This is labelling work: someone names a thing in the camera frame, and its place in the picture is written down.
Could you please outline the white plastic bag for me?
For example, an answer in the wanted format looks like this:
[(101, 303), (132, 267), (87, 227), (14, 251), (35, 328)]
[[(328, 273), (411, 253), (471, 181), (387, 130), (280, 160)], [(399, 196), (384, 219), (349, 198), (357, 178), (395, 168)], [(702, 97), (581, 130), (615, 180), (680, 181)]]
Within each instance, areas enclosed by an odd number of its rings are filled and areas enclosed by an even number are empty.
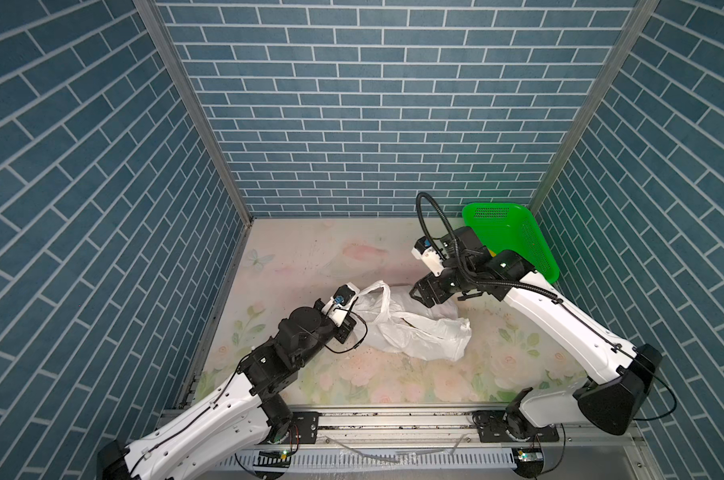
[(455, 301), (429, 308), (410, 296), (407, 285), (375, 282), (356, 296), (353, 312), (368, 325), (365, 345), (424, 361), (458, 361), (472, 337)]

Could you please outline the green plastic basket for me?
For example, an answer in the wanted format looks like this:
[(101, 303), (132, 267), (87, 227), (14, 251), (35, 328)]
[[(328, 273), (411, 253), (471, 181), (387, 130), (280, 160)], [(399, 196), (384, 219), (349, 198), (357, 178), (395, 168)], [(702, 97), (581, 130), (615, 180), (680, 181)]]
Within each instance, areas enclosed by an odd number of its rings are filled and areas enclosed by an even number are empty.
[(533, 214), (514, 203), (472, 203), (463, 208), (462, 218), (492, 253), (513, 250), (530, 261), (554, 284), (560, 268)]

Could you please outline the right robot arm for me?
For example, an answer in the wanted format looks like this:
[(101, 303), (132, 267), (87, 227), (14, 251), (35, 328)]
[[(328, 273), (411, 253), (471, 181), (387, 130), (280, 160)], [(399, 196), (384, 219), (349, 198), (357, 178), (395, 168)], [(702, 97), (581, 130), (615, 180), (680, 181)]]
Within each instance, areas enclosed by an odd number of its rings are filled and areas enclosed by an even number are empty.
[(428, 274), (410, 295), (427, 307), (484, 294), (535, 322), (586, 371), (582, 384), (522, 390), (507, 406), (509, 434), (525, 441), (555, 424), (590, 422), (622, 435), (657, 381), (661, 352), (635, 346), (593, 320), (559, 293), (536, 267), (513, 250), (491, 252), (470, 227), (439, 240), (425, 235), (412, 249)]

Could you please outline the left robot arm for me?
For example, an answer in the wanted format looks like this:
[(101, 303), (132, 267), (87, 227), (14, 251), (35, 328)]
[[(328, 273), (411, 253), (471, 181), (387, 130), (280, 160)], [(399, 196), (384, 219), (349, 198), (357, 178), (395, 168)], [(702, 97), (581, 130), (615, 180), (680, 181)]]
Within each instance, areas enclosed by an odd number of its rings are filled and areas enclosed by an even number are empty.
[(331, 341), (345, 343), (362, 322), (336, 303), (294, 310), (199, 404), (127, 446), (104, 446), (97, 478), (197, 479), (243, 449), (283, 438), (293, 413), (281, 391)]

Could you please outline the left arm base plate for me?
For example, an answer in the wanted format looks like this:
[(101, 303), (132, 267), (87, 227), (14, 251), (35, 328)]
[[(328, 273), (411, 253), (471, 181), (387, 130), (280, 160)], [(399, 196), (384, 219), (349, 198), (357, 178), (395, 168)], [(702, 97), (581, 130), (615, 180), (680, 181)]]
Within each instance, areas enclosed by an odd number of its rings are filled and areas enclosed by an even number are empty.
[(265, 444), (292, 445), (300, 443), (315, 444), (319, 432), (320, 413), (317, 411), (297, 411), (287, 426), (277, 433), (269, 433)]

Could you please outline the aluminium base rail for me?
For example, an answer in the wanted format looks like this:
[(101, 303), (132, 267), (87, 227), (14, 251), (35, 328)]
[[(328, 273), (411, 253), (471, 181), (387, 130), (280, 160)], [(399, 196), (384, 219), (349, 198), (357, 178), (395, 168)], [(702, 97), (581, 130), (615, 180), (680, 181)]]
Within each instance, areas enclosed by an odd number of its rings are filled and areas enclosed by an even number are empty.
[(497, 405), (297, 406), (320, 413), (315, 444), (241, 450), (205, 479), (659, 479), (642, 433), (557, 424), (557, 443), (481, 443), (471, 414)]

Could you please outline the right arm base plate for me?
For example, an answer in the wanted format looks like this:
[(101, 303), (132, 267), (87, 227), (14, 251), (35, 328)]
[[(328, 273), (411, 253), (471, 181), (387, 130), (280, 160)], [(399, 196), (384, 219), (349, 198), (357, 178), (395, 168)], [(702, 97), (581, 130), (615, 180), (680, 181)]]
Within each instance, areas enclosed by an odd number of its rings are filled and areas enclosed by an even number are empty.
[(502, 410), (477, 410), (471, 414), (481, 443), (529, 442), (557, 443), (560, 434), (555, 426), (536, 428), (530, 425), (514, 426)]

